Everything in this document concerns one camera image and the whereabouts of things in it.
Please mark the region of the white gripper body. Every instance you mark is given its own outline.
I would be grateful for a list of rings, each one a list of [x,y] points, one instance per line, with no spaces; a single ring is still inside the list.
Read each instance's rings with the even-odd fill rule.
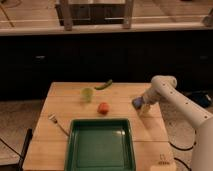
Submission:
[[[162,96],[153,87],[150,87],[143,93],[142,98],[146,104],[154,105],[160,101]]]

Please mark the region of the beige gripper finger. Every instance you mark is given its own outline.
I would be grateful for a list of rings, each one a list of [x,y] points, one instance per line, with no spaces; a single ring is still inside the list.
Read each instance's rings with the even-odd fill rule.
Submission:
[[[151,108],[150,104],[143,104],[139,111],[139,115],[140,116],[146,115],[149,112],[150,108]]]

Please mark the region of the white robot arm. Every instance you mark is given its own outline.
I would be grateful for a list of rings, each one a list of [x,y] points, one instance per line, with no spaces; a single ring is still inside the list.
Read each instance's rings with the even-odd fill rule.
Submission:
[[[196,131],[191,171],[213,171],[213,114],[176,90],[174,76],[156,75],[142,94],[142,108],[154,105],[161,97],[172,103]]]

